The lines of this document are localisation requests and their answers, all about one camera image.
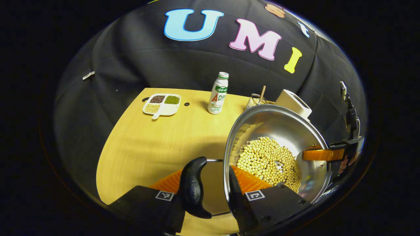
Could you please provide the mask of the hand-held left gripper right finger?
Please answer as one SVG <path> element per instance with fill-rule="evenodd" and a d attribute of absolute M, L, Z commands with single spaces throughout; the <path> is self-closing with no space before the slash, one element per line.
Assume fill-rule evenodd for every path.
<path fill-rule="evenodd" d="M 283 184 L 242 193 L 232 167 L 228 174 L 228 205 L 241 235 L 268 235 L 310 208 L 310 202 Z"/>

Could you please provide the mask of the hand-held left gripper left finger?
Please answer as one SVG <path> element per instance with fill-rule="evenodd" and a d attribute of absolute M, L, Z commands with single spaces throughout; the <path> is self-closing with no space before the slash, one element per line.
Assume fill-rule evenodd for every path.
<path fill-rule="evenodd" d="M 178 170 L 150 187 L 135 186 L 108 208 L 132 224 L 168 234 L 180 233 L 185 217 L 177 196 L 181 173 Z"/>

